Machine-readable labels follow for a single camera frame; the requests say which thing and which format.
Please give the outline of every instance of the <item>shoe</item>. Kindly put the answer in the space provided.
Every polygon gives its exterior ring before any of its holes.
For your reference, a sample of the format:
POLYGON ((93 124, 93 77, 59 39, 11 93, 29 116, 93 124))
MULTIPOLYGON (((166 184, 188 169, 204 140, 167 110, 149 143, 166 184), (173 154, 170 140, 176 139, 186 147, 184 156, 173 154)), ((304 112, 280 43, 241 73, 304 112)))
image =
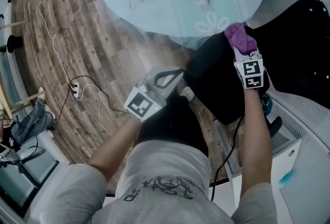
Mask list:
POLYGON ((55 114, 51 111, 50 107, 49 107, 47 104, 44 104, 44 108, 45 108, 45 111, 46 111, 46 112, 49 112, 49 113, 52 114, 53 119, 55 120, 56 116, 55 116, 55 114))
MULTIPOLYGON (((39 88, 39 93, 41 93, 43 91, 45 91, 45 89, 43 89, 43 87, 41 86, 39 88)), ((42 95, 38 96, 38 98, 42 99, 42 101, 45 102, 45 94, 42 94, 42 95)))
POLYGON ((190 102, 194 97, 195 94, 194 92, 191 90, 191 88, 189 86, 187 86, 181 93, 180 96, 184 96, 188 99, 188 102, 190 102))

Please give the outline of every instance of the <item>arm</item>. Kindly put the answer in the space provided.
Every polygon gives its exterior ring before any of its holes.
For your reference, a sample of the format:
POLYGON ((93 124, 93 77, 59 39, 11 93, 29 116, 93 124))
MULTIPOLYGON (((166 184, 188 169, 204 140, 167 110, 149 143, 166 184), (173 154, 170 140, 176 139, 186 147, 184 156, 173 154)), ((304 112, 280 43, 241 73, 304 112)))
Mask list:
POLYGON ((137 137, 142 123, 131 117, 113 134, 97 151, 94 152, 88 164, 99 170, 107 181, 118 170, 129 147, 137 137))
POLYGON ((56 193, 40 214, 46 224, 90 223, 102 208, 107 182, 119 168, 139 133, 141 123, 130 118, 91 156, 89 165, 70 165, 56 193))
POLYGON ((245 131, 242 150, 241 197, 259 183, 271 183, 271 137, 261 108, 259 94, 254 89, 244 90, 245 131))

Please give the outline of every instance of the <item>white cabinet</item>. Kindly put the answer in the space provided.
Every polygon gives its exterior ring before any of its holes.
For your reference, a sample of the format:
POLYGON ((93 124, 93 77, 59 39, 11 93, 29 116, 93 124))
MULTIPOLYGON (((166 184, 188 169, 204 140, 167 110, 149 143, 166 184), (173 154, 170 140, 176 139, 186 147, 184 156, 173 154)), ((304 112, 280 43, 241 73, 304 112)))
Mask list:
MULTIPOLYGON (((267 118, 269 122, 273 122, 275 119, 271 113, 267 118)), ((224 153, 225 155, 228 155, 232 147, 227 140, 223 125, 218 120, 215 120, 213 123, 220 137, 224 153)), ((273 191, 279 190, 283 186, 283 184, 280 183, 280 180, 292 170, 300 143, 301 139, 294 136, 283 125, 272 138, 273 165, 271 181, 273 191)), ((225 164, 225 169, 233 187, 235 205, 238 207, 242 185, 242 168, 238 163, 236 151, 233 152, 228 162, 225 164)))

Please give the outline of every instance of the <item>gray pants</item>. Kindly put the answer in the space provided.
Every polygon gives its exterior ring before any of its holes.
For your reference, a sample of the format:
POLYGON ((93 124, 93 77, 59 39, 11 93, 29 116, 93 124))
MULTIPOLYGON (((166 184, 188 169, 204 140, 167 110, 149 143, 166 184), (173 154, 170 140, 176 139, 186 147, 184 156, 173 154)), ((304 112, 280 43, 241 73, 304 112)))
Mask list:
POLYGON ((12 127, 11 135, 21 146, 23 143, 42 133, 53 122, 52 114, 45 111, 43 100, 38 98, 31 113, 20 123, 12 127))

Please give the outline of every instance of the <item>black cable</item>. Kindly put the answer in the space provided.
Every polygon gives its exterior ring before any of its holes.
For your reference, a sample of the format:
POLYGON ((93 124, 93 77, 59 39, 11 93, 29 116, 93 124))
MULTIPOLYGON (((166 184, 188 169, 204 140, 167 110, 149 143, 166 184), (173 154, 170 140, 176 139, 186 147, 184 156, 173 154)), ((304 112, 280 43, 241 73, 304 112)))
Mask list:
POLYGON ((64 101, 64 103, 63 103, 63 105, 62 105, 62 107, 61 107, 60 115, 58 116, 58 119, 57 119, 57 121, 54 123, 54 125, 56 125, 56 124, 60 121, 60 118, 61 118, 61 115, 62 115, 62 112, 63 112, 63 108, 64 108, 64 106, 65 106, 65 104, 66 104, 66 102, 67 102, 67 100, 68 100, 68 97, 69 97, 69 93, 70 93, 70 86, 68 87, 68 94, 67 94, 67 97, 66 97, 66 99, 65 99, 65 101, 64 101))
POLYGON ((105 94, 105 95, 107 96, 107 99, 108 99, 108 105, 109 105, 109 108, 110 108, 111 110, 116 111, 116 112, 122 112, 122 113, 125 113, 125 114, 129 114, 129 113, 126 112, 126 111, 122 111, 122 110, 119 110, 119 109, 115 109, 115 108, 113 108, 113 107, 111 106, 111 103, 113 103, 112 100, 111 100, 111 97, 110 97, 110 96, 109 96, 104 90, 101 89, 101 87, 97 84, 97 82, 96 82, 92 77, 90 77, 90 76, 88 76, 88 75, 79 75, 79 76, 76 76, 76 77, 74 77, 74 78, 72 78, 72 79, 70 80, 70 84, 68 85, 69 87, 68 87, 68 94, 67 94, 67 97, 66 97, 66 99, 65 99, 65 101, 64 101, 64 103, 63 103, 63 105, 62 105, 62 107, 61 107, 61 112, 60 112, 60 115, 59 115, 59 117, 58 117, 58 120, 54 123, 54 125, 56 125, 56 124, 59 122, 60 118, 61 118, 61 115, 62 115, 62 112, 63 112, 64 106, 65 106, 65 104, 66 104, 66 102, 67 102, 67 100, 68 100, 68 97, 69 97, 69 93, 70 93, 70 85, 72 85, 71 82, 72 82, 73 80, 75 80, 75 79, 80 78, 80 77, 87 77, 87 78, 91 79, 91 80, 94 82, 95 86, 96 86, 96 87, 97 87, 97 88, 98 88, 103 94, 105 94))
POLYGON ((238 129, 239 129, 239 125, 241 124, 243 118, 244 118, 244 116, 242 116, 242 117, 240 118, 240 120, 238 121, 237 127, 236 127, 236 129, 235 129, 234 136, 233 136, 233 146, 232 146, 232 149, 230 150, 230 152, 229 152, 229 154, 227 155, 226 159, 222 162, 222 164, 220 165, 220 167, 217 169, 216 176, 215 176, 215 178, 214 178, 213 188, 212 188, 212 197, 211 197, 211 201, 213 201, 213 199, 214 199, 214 197, 215 197, 215 192, 216 192, 216 182, 217 182, 217 178, 218 178, 218 173, 219 173, 219 171, 221 170, 221 168, 225 165, 225 163, 228 161, 228 159, 230 158, 231 154, 232 154, 233 151, 234 151, 235 144, 236 144, 236 135, 237 135, 237 132, 238 132, 238 129))
MULTIPOLYGON (((19 126, 22 126, 23 128, 29 130, 28 127, 25 127, 25 126, 21 125, 17 120, 14 120, 14 119, 6 119, 6 118, 0 119, 0 121, 1 121, 1 120, 11 120, 11 121, 15 121, 16 124, 18 124, 19 126)), ((31 146, 30 148, 32 148, 32 147, 36 147, 36 149, 33 151, 32 154, 30 154, 30 155, 29 155, 27 158, 25 158, 25 159, 30 158, 30 157, 31 157, 31 156, 37 151, 37 149, 38 149, 38 145, 39 145, 37 135, 35 135, 35 136, 32 137, 30 140, 28 140, 27 142, 23 143, 23 144, 20 146, 20 148, 21 148, 23 145, 27 144, 29 141, 33 140, 34 138, 37 140, 37 145, 35 145, 35 146, 31 146)), ((3 157, 2 159, 6 158, 12 150, 13 150, 13 149, 10 149, 10 151, 9 151, 9 152, 6 154, 6 156, 3 157)), ((16 156, 18 157, 18 161, 19 161, 19 162, 22 162, 22 160, 19 158, 17 152, 16 152, 16 156)))
POLYGON ((76 77, 72 78, 72 79, 70 80, 70 83, 71 83, 73 80, 75 80, 75 79, 77 79, 77 78, 80 78, 80 77, 87 77, 87 78, 91 79, 91 80, 94 82, 94 85, 97 86, 97 88, 98 88, 103 94, 105 94, 105 95, 107 96, 107 98, 108 98, 108 102, 109 102, 109 107, 110 107, 111 110, 113 110, 113 111, 117 111, 117 112, 122 112, 122 113, 125 113, 125 114, 129 114, 129 113, 126 112, 126 111, 122 111, 122 110, 115 109, 115 108, 111 107, 110 102, 113 104, 111 97, 110 97, 105 91, 103 91, 103 90, 101 89, 101 87, 97 84, 97 82, 96 82, 92 77, 90 77, 90 76, 88 76, 88 75, 79 75, 79 76, 76 76, 76 77))

